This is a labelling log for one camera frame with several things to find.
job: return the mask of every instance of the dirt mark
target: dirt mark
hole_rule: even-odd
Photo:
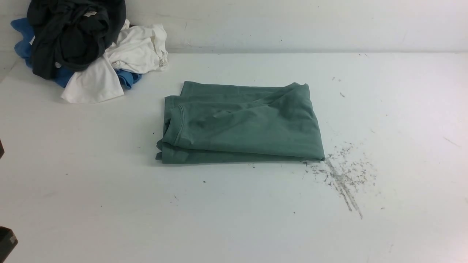
[[[377,170],[370,163],[366,154],[359,148],[345,142],[341,147],[335,147],[333,154],[328,154],[324,162],[307,163],[306,169],[312,170],[316,177],[322,176],[316,182],[323,183],[335,189],[350,211],[357,211],[361,219],[362,212],[354,195],[366,188],[375,187]]]

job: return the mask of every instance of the clothing label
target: clothing label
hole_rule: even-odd
[[[86,14],[84,14],[83,16],[90,17],[90,16],[95,15],[95,14],[97,14],[96,11],[88,11],[88,12],[86,12]]]

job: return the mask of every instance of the white surface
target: white surface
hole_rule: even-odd
[[[19,38],[12,16],[30,0],[0,1],[0,46]],[[127,0],[127,18],[162,23],[174,52],[467,51],[465,0]]]
[[[468,262],[468,54],[169,59],[99,104],[64,103],[24,63],[0,84],[8,263]],[[324,163],[154,160],[163,97],[184,80],[308,83],[362,219]]]

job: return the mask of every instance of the crumpled clothing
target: crumpled clothing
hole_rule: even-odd
[[[30,58],[31,43],[34,41],[34,31],[29,25],[27,18],[13,20],[10,24],[13,29],[20,32],[23,36],[23,40],[15,45],[15,52],[20,58],[24,59],[28,67],[32,68]],[[126,89],[131,89],[133,84],[137,83],[141,79],[141,74],[131,73],[125,70],[116,70],[116,73],[120,80],[120,84]],[[62,88],[65,88],[72,75],[72,71],[65,67],[60,67],[57,69],[57,74],[53,81]]]
[[[113,43],[103,55],[87,70],[75,72],[68,82],[62,98],[71,103],[98,103],[122,96],[124,93],[119,79],[138,81],[140,77],[129,75],[123,80],[114,72],[126,70],[133,74],[165,70],[168,63],[166,51],[166,31],[162,25],[134,26],[125,21],[116,43]]]
[[[56,78],[56,63],[77,72],[104,54],[125,22],[124,0],[31,0],[33,73]]]
[[[165,70],[168,64],[167,34],[161,24],[123,28],[105,52],[114,69],[145,74]]]

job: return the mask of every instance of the folded t-shirt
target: folded t-shirt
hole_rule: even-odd
[[[163,163],[323,160],[307,84],[283,88],[186,81],[165,98]]]

